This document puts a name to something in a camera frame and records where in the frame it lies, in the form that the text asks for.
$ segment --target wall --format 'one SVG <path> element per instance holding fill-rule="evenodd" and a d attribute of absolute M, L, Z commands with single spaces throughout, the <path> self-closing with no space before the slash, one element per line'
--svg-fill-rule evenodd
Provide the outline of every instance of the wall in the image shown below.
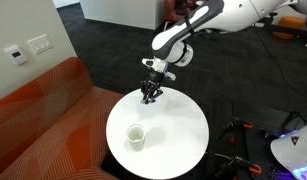
<path fill-rule="evenodd" d="M 164 0 L 80 0 L 86 19 L 146 29 L 163 22 Z"/>
<path fill-rule="evenodd" d="M 35 55 L 26 41 L 43 34 L 54 47 Z M 20 66 L 3 53 L 15 44 L 29 59 Z M 76 54 L 52 0 L 0 0 L 0 98 L 70 56 Z"/>
<path fill-rule="evenodd" d="M 63 6 L 68 6 L 71 4 L 75 4 L 80 2 L 79 0 L 53 0 L 53 3 L 55 5 L 56 8 L 60 8 Z"/>

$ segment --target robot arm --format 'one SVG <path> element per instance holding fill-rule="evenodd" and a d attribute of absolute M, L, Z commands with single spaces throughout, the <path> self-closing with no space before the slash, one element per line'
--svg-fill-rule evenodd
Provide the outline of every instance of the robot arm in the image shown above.
<path fill-rule="evenodd" d="M 170 29 L 158 34 L 152 43 L 153 59 L 143 59 L 150 69 L 149 78 L 142 81 L 142 103 L 149 104 L 163 92 L 164 77 L 175 80 L 168 72 L 170 64 L 186 66 L 193 58 L 193 49 L 183 40 L 202 29 L 218 29 L 227 32 L 240 31 L 262 19 L 277 8 L 286 5 L 307 7 L 307 0 L 209 0 L 204 1 L 188 16 Z"/>

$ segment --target table top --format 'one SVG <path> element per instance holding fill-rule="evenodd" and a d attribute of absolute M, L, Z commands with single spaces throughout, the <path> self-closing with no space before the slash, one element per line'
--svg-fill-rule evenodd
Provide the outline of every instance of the table top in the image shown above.
<path fill-rule="evenodd" d="M 203 157 L 209 140 L 206 118 L 185 94 L 166 87 L 153 104 L 144 105 L 135 90 L 112 109 L 106 137 L 116 160 L 130 172 L 148 179 L 169 179 L 191 170 Z M 146 130 L 144 149 L 132 150 L 126 139 L 129 126 Z"/>

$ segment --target couch cushion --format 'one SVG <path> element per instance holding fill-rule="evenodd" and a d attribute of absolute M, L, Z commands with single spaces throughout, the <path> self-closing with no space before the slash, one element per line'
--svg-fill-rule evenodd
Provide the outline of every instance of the couch cushion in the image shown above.
<path fill-rule="evenodd" d="M 0 100 L 0 173 L 93 87 L 69 58 Z"/>
<path fill-rule="evenodd" d="M 100 169 L 108 151 L 107 118 L 122 96 L 93 87 L 24 151 L 0 179 L 74 179 L 75 175 L 88 174 L 92 168 L 90 177 L 114 179 L 94 169 Z"/>

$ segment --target paper cup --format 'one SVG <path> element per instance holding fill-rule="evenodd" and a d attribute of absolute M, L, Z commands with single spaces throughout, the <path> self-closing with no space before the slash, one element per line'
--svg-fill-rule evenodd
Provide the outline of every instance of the paper cup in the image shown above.
<path fill-rule="evenodd" d="M 141 151 L 145 142 L 145 130 L 143 126 L 134 124 L 127 130 L 127 139 L 134 151 Z"/>

